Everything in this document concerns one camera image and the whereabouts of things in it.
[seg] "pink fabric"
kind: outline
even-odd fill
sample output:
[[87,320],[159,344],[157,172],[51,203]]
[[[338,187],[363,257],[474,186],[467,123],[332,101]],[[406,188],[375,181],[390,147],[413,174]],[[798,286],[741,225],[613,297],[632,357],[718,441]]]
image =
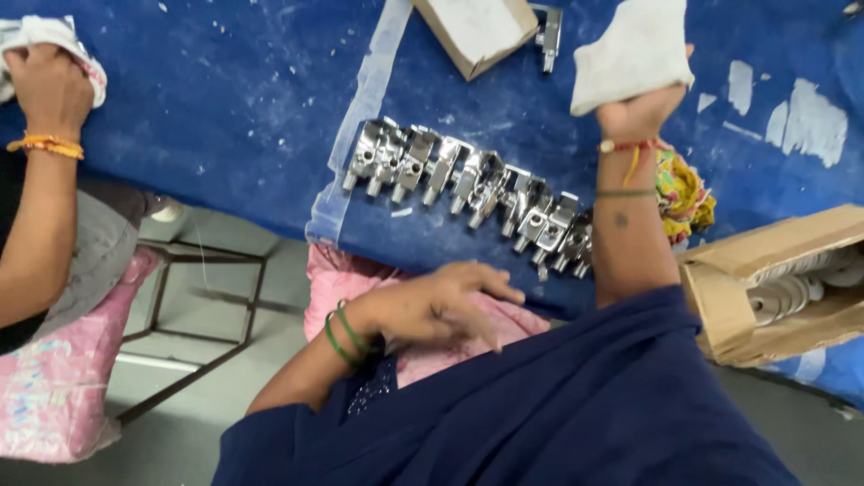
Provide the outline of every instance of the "pink fabric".
[[90,314],[0,356],[0,457],[75,463],[120,439],[104,413],[132,299],[159,263],[139,246],[120,283]]
[[[303,330],[310,341],[324,329],[327,313],[334,310],[341,299],[351,300],[371,289],[411,278],[408,273],[391,266],[320,245],[309,247],[306,274],[312,281],[312,298],[306,309]],[[472,299],[498,331],[502,345],[549,330],[549,321],[515,304],[500,302],[480,292]],[[400,388],[407,387],[491,350],[480,339],[454,342],[446,347],[411,346],[400,353],[397,384]]]

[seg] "blue table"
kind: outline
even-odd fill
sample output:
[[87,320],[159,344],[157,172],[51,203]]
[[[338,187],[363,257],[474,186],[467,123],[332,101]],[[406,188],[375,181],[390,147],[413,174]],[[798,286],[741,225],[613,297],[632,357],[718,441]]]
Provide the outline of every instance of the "blue table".
[[[86,127],[87,169],[290,238],[337,241],[413,272],[455,259],[487,261],[511,272],[535,310],[555,317],[592,305],[590,282],[553,274],[541,283],[529,255],[515,255],[499,238],[496,220],[471,232],[467,212],[449,216],[447,197],[426,210],[419,194],[410,195],[400,208],[412,214],[394,218],[399,208],[387,191],[373,201],[362,190],[345,195],[338,185],[326,187],[333,168],[344,166],[360,120],[380,113],[497,150],[508,163],[547,177],[556,192],[590,204],[599,131],[593,117],[569,115],[572,52],[600,37],[615,2],[548,1],[565,9],[555,72],[542,76],[539,52],[525,46],[471,83],[406,0],[163,3],[167,12],[156,0],[4,2],[4,17],[74,15],[82,41],[105,66],[108,100]],[[864,19],[842,20],[847,3],[690,2],[697,81],[663,136],[719,201],[706,240],[864,204]],[[726,101],[733,60],[756,74],[745,117]],[[771,78],[762,80],[762,73]],[[817,83],[849,116],[842,159],[830,169],[723,127],[727,121],[764,135],[796,78]],[[700,93],[718,100],[697,113]],[[0,119],[2,141],[20,134],[16,106],[0,108]]]

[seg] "white shoe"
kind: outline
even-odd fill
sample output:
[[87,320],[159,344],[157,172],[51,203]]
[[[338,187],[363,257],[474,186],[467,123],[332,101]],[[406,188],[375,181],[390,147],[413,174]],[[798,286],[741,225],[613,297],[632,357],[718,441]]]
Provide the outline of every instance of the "white shoe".
[[177,221],[181,216],[183,216],[183,205],[178,201],[166,195],[158,195],[156,198],[159,202],[165,203],[165,208],[150,215],[154,221],[170,223],[171,221]]

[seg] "open cardboard box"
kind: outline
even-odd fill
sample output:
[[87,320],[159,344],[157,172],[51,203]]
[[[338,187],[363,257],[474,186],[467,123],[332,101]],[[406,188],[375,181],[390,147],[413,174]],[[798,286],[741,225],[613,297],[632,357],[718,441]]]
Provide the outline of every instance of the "open cardboard box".
[[864,334],[864,286],[833,288],[797,314],[756,326],[752,278],[792,260],[864,240],[864,208],[847,205],[761,227],[678,255],[690,308],[704,324],[697,342],[712,361],[753,367]]
[[537,33],[537,16],[526,0],[412,1],[469,81]]

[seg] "woman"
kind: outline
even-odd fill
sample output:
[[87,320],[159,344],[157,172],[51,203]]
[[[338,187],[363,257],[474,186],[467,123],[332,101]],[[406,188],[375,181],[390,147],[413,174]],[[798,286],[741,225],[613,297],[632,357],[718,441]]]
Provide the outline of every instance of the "woman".
[[[73,57],[36,44],[3,58],[28,134],[78,145],[93,88]],[[145,215],[180,215],[168,198],[77,181],[77,162],[45,148],[27,157],[0,150],[0,355],[95,308],[131,261]]]
[[[596,313],[502,350],[468,294],[522,303],[505,272],[458,263],[370,291],[331,315],[225,433],[213,484],[797,484],[706,366],[652,150],[632,171],[622,146],[657,139],[684,92],[598,109],[603,139],[622,150],[598,168]],[[381,333],[482,336],[499,352],[396,389],[392,359],[367,354]]]

